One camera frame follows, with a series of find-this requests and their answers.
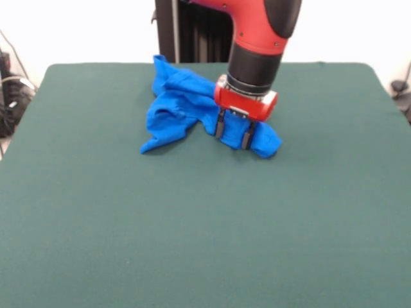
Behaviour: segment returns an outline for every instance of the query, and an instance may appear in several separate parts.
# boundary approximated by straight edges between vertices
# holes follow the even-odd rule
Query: blue towel
[[[157,76],[152,89],[157,99],[148,109],[146,123],[153,137],[141,146],[141,153],[185,138],[187,130],[198,121],[208,134],[214,135],[220,110],[214,101],[215,83],[188,69],[172,67],[161,55],[154,57],[154,66]],[[221,142],[241,149],[249,126],[248,119],[226,112]],[[268,124],[257,123],[250,145],[252,151],[269,158],[280,145],[280,138]]]

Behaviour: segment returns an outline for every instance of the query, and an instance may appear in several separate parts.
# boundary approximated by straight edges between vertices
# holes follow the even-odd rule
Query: blue cloth
[[[208,134],[214,135],[220,110],[214,101],[215,83],[188,69],[172,67],[161,55],[154,57],[154,66],[157,76],[152,89],[157,99],[148,109],[146,123],[153,137],[141,146],[141,153],[185,138],[187,130],[198,121]],[[220,140],[233,149],[241,149],[249,126],[248,119],[226,112]],[[280,138],[268,124],[257,123],[250,145],[252,151],[269,158],[280,145]]]

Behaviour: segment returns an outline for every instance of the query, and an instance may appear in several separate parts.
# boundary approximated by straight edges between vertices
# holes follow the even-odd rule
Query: white wall
[[[411,61],[411,1],[302,2],[284,61],[365,62],[387,89],[403,77]],[[159,52],[154,8],[154,0],[7,0],[2,9],[11,14],[0,27],[40,83],[53,63],[151,62]]]

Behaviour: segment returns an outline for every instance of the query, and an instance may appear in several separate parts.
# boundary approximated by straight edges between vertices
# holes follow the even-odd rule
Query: table surface
[[[411,130],[371,68],[283,64],[270,160],[199,124],[140,155],[154,74],[48,70],[0,163],[2,308],[411,306]]]

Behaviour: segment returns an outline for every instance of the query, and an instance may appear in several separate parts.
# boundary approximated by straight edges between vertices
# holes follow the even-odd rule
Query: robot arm
[[[214,95],[221,112],[216,127],[220,138],[226,110],[248,117],[252,123],[244,136],[250,145],[255,121],[266,121],[277,93],[271,91],[288,39],[292,36],[301,0],[191,0],[228,13],[234,24],[234,38],[228,73],[218,80]]]

